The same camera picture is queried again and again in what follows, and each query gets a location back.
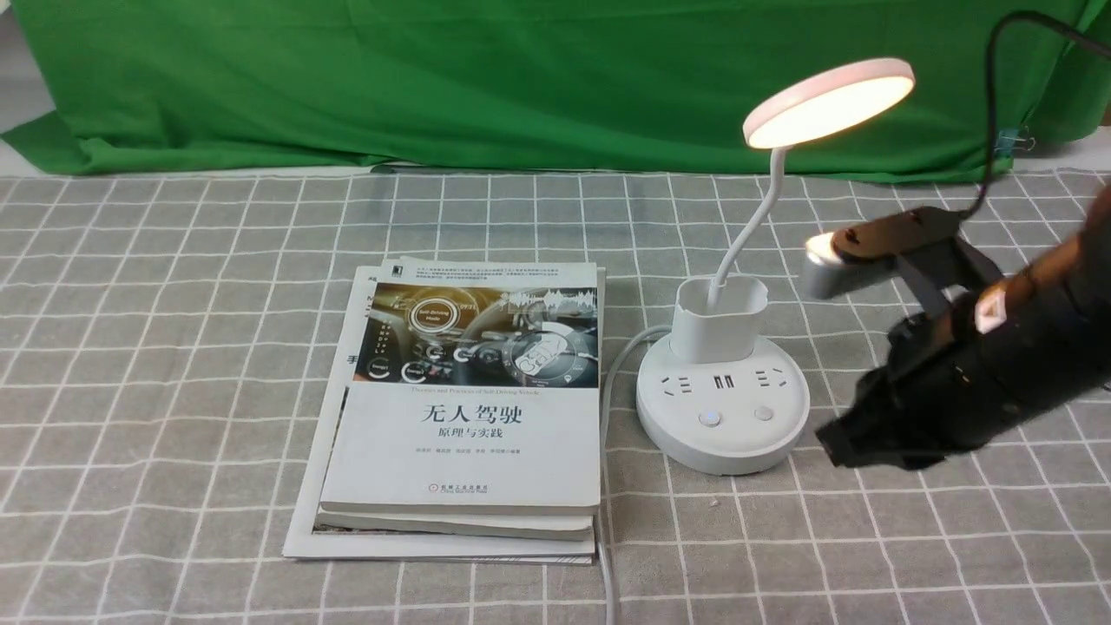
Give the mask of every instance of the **power button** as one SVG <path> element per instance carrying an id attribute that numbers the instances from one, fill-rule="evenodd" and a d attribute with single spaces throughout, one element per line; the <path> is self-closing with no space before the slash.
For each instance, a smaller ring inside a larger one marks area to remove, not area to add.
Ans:
<path id="1" fill-rule="evenodd" d="M 719 425 L 721 425 L 721 413 L 717 411 L 700 413 L 698 416 L 698 421 L 705 427 L 718 427 Z"/>

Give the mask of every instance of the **book stack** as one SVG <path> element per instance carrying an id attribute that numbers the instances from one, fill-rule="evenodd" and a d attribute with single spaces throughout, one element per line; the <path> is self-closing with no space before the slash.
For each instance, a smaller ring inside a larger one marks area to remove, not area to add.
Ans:
<path id="1" fill-rule="evenodd" d="M 604 275 L 360 266 L 283 554 L 589 564 Z"/>

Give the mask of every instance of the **green backdrop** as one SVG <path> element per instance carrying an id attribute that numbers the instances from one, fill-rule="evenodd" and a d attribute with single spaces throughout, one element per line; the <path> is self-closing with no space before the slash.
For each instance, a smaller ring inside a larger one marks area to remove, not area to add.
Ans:
<path id="1" fill-rule="evenodd" d="M 7 134 L 56 173 L 360 164 L 767 170 L 739 124 L 774 91 L 875 56 L 918 87 L 797 172 L 979 174 L 982 58 L 1005 12 L 1111 40 L 1107 0 L 14 0 L 58 111 Z M 1000 121 L 1089 132 L 1111 67 L 1018 24 Z"/>

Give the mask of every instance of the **gray checkered fabric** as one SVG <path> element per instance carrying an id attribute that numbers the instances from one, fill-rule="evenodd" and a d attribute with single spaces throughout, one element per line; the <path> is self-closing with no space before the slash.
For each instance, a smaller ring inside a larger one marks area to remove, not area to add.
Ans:
<path id="1" fill-rule="evenodd" d="M 1014 270 L 1107 173 L 1008 178 L 969 239 Z M 293 563 L 280 548 L 350 280 L 383 254 L 591 260 L 604 355 L 715 268 L 757 177 L 0 179 L 0 623 L 601 623 L 597 567 Z M 913 309 L 890 283 L 799 302 L 803 240 L 972 187 L 792 178 L 739 270 L 844 409 Z M 1111 395 L 924 474 L 669 462 L 620 379 L 607 532 L 631 624 L 1111 623 Z"/>

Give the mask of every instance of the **white cup holder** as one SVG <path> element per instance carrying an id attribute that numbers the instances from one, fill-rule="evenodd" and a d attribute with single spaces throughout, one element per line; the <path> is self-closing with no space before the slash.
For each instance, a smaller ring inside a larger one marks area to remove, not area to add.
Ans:
<path id="1" fill-rule="evenodd" d="M 751 275 L 732 275 L 712 314 L 707 314 L 710 275 L 688 278 L 675 293 L 671 352 L 688 363 L 728 363 L 752 354 L 768 309 L 768 286 Z"/>

